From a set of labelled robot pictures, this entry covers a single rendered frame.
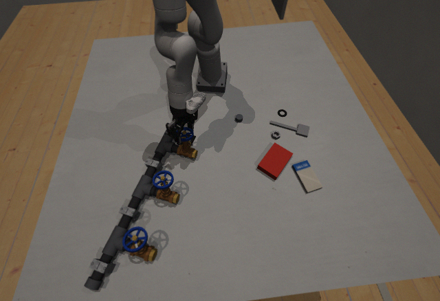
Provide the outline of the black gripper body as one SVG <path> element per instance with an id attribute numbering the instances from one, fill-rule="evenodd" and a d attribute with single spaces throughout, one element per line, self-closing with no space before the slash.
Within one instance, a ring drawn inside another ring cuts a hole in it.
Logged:
<path id="1" fill-rule="evenodd" d="M 169 106 L 170 106 L 170 112 L 172 113 L 172 115 L 173 115 L 173 120 L 175 119 L 175 123 L 177 124 L 177 125 L 179 125 L 179 126 L 181 126 L 181 123 L 182 123 L 182 119 L 183 118 L 185 118 L 186 119 L 186 123 L 189 121 L 189 119 L 188 119 L 188 115 L 191 115 L 191 114 L 189 114 L 189 113 L 187 113 L 186 112 L 186 109 L 175 109 L 175 108 L 173 108 L 170 104 L 169 104 Z M 185 123 L 185 124 L 186 124 Z M 184 125 L 185 125 L 184 124 Z"/>

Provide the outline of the red box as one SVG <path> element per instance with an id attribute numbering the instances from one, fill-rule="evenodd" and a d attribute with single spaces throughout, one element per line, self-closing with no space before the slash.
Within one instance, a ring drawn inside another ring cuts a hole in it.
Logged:
<path id="1" fill-rule="evenodd" d="M 258 165 L 258 169 L 276 181 L 293 153 L 274 143 Z"/>

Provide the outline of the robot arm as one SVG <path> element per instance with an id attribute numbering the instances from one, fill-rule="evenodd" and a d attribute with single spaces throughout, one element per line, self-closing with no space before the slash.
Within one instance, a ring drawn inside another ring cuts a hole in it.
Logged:
<path id="1" fill-rule="evenodd" d="M 186 19 L 186 1 L 193 9 L 188 17 L 189 35 L 176 30 L 176 24 Z M 221 77 L 223 20 L 217 0 L 153 0 L 153 5 L 156 48 L 176 64 L 166 71 L 169 104 L 193 114 L 206 100 L 205 93 L 193 93 L 196 55 L 205 81 L 216 82 Z"/>

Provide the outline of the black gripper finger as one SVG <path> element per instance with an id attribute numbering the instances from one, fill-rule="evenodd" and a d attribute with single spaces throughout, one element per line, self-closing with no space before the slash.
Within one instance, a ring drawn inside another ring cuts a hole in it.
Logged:
<path id="1" fill-rule="evenodd" d="M 175 142 L 181 144 L 181 131 L 184 129 L 184 124 L 186 123 L 186 119 L 183 118 L 181 121 L 181 126 L 178 127 L 175 123 L 175 119 L 171 123 L 166 123 L 166 129 L 168 131 L 168 136 L 175 139 Z M 176 132 L 178 130 L 178 133 Z"/>
<path id="2" fill-rule="evenodd" d="M 191 115 L 188 115 L 188 116 L 187 116 L 188 119 L 189 119 L 189 121 L 188 121 L 188 123 L 187 123 L 188 128 L 192 129 L 193 131 L 194 131 L 194 123 L 195 123 L 195 120 L 197 120 L 197 117 L 198 117 L 198 110 L 197 110 L 194 114 L 195 114 L 195 115 L 191 114 Z"/>

